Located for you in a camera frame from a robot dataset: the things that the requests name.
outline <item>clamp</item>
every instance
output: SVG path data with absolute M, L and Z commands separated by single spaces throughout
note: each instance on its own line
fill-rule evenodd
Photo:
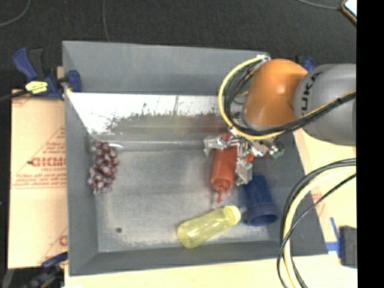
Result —
M 62 82 L 69 82 L 73 92 L 82 91 L 80 74 L 71 70 L 63 78 L 56 79 L 52 72 L 45 75 L 41 67 L 42 49 L 28 51 L 27 47 L 19 49 L 13 55 L 16 68 L 27 77 L 25 89 L 33 96 L 47 96 L 64 100 Z

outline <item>grapes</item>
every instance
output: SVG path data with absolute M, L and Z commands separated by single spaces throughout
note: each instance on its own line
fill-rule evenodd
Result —
M 111 184 L 115 179 L 116 167 L 119 164 L 114 147 L 108 142 L 96 141 L 94 144 L 94 164 L 89 169 L 87 184 L 93 189 L 94 194 L 111 191 Z

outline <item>blue cup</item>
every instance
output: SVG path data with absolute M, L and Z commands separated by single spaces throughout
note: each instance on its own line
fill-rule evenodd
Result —
M 262 174 L 255 174 L 253 179 L 244 185 L 244 192 L 247 201 L 244 220 L 247 224 L 265 226 L 277 220 L 277 210 Z

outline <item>yellow plastic bottle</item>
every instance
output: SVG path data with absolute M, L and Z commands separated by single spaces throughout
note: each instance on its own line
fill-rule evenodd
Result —
M 230 205 L 217 208 L 201 217 L 179 225 L 178 236 L 186 248 L 194 248 L 208 238 L 227 230 L 241 219 L 239 208 Z

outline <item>gray tray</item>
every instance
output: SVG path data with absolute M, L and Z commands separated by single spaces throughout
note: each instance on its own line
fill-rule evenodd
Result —
M 176 236 L 178 224 L 218 207 L 209 185 L 212 158 L 205 157 L 202 143 L 225 131 L 213 95 L 231 68 L 258 52 L 82 42 L 65 42 L 63 51 L 65 71 L 77 69 L 85 91 L 65 98 L 71 275 L 277 256 L 280 215 L 266 227 L 239 223 L 193 250 Z M 94 65 L 103 61 L 100 72 Z M 117 73 L 107 61 L 115 62 Z M 158 62 L 163 67 L 157 74 L 146 72 Z M 120 160 L 112 191 L 96 196 L 86 185 L 92 139 L 119 146 Z M 303 175 L 292 134 L 280 140 L 282 157 L 254 162 L 279 212 Z M 308 196 L 301 208 L 311 202 Z M 238 189 L 224 202 L 230 203 L 244 205 Z M 295 254 L 326 252 L 315 212 L 293 240 Z

